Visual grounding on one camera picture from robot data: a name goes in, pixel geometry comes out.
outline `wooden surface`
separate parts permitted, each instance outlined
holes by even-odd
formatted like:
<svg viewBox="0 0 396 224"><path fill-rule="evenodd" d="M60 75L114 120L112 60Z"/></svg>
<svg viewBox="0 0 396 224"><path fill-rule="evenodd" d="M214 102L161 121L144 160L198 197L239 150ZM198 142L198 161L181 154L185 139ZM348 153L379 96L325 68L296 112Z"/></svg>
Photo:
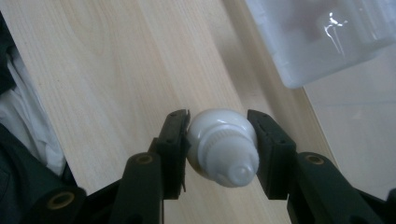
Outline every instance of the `wooden surface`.
<svg viewBox="0 0 396 224"><path fill-rule="evenodd" d="M3 0L65 156L89 193L120 178L165 116L212 107L267 112L299 150L332 154L304 91L282 86L243 1ZM257 179L226 189L188 165L166 223L288 223Z"/></svg>

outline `plastic container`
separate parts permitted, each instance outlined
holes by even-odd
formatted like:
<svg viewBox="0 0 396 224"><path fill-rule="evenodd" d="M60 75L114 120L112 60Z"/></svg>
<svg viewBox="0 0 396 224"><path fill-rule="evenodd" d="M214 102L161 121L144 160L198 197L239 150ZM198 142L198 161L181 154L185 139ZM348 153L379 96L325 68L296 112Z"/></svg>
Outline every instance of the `plastic container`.
<svg viewBox="0 0 396 224"><path fill-rule="evenodd" d="M246 0L285 86L373 59L396 41L394 0Z"/></svg>
<svg viewBox="0 0 396 224"><path fill-rule="evenodd" d="M187 133L188 160L202 176L224 187L249 184L259 167L257 137L250 122L228 109L198 114Z"/></svg>

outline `white plastic bottle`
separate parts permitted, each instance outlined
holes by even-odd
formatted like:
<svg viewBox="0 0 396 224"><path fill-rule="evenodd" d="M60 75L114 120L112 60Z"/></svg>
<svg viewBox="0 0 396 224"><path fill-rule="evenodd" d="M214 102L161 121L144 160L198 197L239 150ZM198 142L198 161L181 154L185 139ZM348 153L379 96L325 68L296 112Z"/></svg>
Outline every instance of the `white plastic bottle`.
<svg viewBox="0 0 396 224"><path fill-rule="evenodd" d="M229 109L198 114L187 133L190 165L224 187L249 184L259 168L257 137L250 122Z"/></svg>

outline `clear plastic box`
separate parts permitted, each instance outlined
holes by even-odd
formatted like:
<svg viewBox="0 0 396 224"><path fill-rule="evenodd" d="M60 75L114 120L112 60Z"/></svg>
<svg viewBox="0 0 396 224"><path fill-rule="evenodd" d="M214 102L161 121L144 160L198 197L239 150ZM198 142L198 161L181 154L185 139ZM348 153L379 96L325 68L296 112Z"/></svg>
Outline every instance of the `clear plastic box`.
<svg viewBox="0 0 396 224"><path fill-rule="evenodd" d="M373 59L396 42L396 0L246 0L288 88Z"/></svg>

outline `screw hole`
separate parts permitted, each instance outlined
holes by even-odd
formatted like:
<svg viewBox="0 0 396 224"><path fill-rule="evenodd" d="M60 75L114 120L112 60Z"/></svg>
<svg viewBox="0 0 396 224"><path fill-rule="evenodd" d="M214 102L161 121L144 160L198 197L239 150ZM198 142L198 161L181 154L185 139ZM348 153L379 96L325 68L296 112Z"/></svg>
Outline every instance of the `screw hole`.
<svg viewBox="0 0 396 224"><path fill-rule="evenodd" d="M324 163L324 160L322 158L314 155L307 155L305 159L310 161L311 163L314 163L315 165L321 165Z"/></svg>
<svg viewBox="0 0 396 224"><path fill-rule="evenodd" d="M66 207L75 199L75 194L69 191L60 192L49 199L47 207L50 210L58 210Z"/></svg>
<svg viewBox="0 0 396 224"><path fill-rule="evenodd" d="M152 157L149 155L143 155L136 159L137 163L139 164L148 164L152 162Z"/></svg>

